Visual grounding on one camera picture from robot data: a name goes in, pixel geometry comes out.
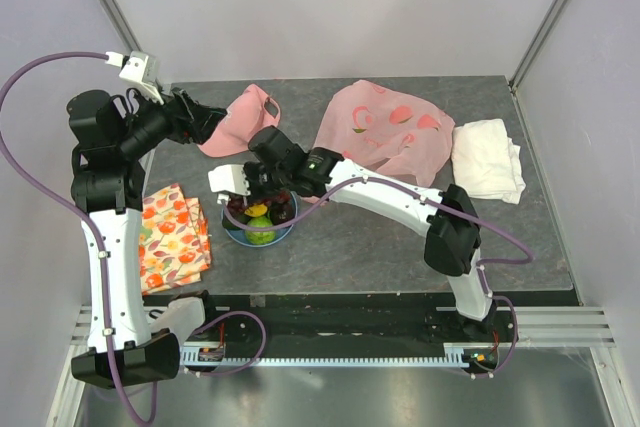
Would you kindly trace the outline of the fake yellow orange fruit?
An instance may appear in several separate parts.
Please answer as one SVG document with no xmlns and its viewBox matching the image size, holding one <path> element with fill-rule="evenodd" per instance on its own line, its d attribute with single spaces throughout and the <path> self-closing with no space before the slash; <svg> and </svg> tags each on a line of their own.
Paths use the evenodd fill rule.
<svg viewBox="0 0 640 427">
<path fill-rule="evenodd" d="M 254 204 L 247 207 L 244 211 L 244 214 L 251 218 L 258 218 L 265 216 L 269 211 L 269 208 L 263 204 Z"/>
</svg>

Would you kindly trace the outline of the fake purple grapes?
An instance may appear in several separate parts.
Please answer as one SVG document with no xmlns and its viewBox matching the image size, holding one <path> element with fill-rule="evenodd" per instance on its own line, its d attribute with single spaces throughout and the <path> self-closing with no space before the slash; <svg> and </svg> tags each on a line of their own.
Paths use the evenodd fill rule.
<svg viewBox="0 0 640 427">
<path fill-rule="evenodd" d="M 269 211 L 265 216 L 271 220 L 273 225 L 283 224 L 291 220 L 296 215 L 296 207 L 294 205 L 293 198 L 286 204 L 263 204 L 265 204 L 269 208 Z M 249 204 L 247 202 L 247 197 L 241 197 L 239 195 L 232 194 L 229 198 L 229 202 L 227 203 L 227 208 L 228 210 L 245 211 L 245 209 L 251 205 L 254 204 Z"/>
</svg>

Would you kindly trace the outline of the fake green custard apple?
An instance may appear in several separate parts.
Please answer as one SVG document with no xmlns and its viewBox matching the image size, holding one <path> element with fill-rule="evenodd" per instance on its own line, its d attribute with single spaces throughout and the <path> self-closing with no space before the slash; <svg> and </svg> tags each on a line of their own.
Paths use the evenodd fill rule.
<svg viewBox="0 0 640 427">
<path fill-rule="evenodd" d="M 259 231 L 245 231 L 245 237 L 251 245 L 266 245 L 276 240 L 277 233 L 275 230 L 266 231 L 266 228 L 273 226 L 271 220 L 266 216 L 252 218 L 247 226 L 259 228 Z"/>
</svg>

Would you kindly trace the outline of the pink plastic bag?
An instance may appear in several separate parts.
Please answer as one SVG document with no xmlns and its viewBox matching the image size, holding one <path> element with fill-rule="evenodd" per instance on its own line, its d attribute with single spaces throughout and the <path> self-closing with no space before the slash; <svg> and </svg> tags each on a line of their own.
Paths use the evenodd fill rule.
<svg viewBox="0 0 640 427">
<path fill-rule="evenodd" d="M 316 147 L 395 178 L 429 187 L 449 160 L 454 120 L 433 103 L 358 80 L 329 102 Z"/>
</svg>

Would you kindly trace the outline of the fake dark green avocado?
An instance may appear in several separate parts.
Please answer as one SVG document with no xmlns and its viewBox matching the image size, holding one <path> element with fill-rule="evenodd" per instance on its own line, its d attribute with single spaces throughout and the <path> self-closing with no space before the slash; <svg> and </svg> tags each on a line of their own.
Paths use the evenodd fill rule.
<svg viewBox="0 0 640 427">
<path fill-rule="evenodd" d="M 241 230 L 239 224 L 247 225 L 251 220 L 243 210 L 229 210 L 222 213 L 221 225 L 225 230 L 238 231 Z"/>
</svg>

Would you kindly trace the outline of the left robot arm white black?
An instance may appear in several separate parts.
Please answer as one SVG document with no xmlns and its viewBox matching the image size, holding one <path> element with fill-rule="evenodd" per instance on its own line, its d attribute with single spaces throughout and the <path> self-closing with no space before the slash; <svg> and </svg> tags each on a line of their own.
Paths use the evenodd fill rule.
<svg viewBox="0 0 640 427">
<path fill-rule="evenodd" d="M 208 340 L 219 316 L 197 293 L 169 304 L 154 322 L 143 306 L 139 266 L 145 171 L 141 159 L 161 142 L 202 144 L 226 117 L 175 88 L 159 102 L 134 95 L 138 108 L 119 111 L 114 96 L 90 90 L 67 105 L 77 139 L 71 196 L 81 215 L 90 260 L 92 320 L 88 350 L 71 361 L 73 377 L 103 389 L 169 380 L 192 334 Z"/>
</svg>

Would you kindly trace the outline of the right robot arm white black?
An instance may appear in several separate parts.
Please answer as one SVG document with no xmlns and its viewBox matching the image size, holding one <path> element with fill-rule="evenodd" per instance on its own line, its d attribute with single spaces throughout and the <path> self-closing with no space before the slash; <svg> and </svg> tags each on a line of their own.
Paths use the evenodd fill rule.
<svg viewBox="0 0 640 427">
<path fill-rule="evenodd" d="M 424 238 L 426 265 L 447 278 L 460 333 L 477 341 L 493 330 L 497 306 L 479 269 L 479 220 L 462 188 L 412 186 L 325 148 L 306 152 L 273 126 L 255 134 L 248 147 L 256 157 L 244 165 L 252 196 L 289 190 L 320 203 L 353 205 L 404 225 Z"/>
</svg>

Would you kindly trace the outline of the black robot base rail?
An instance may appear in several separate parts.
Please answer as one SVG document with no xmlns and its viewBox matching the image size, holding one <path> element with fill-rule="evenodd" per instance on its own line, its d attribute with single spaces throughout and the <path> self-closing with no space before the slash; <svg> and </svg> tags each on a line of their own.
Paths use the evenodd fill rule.
<svg viewBox="0 0 640 427">
<path fill-rule="evenodd" d="M 486 320 L 464 318 L 451 293 L 266 294 L 209 295 L 205 319 L 230 311 L 248 311 L 264 324 L 267 342 L 277 337 L 312 338 L 322 334 L 387 336 L 423 344 L 498 343 L 514 339 L 510 311 L 490 307 Z"/>
</svg>

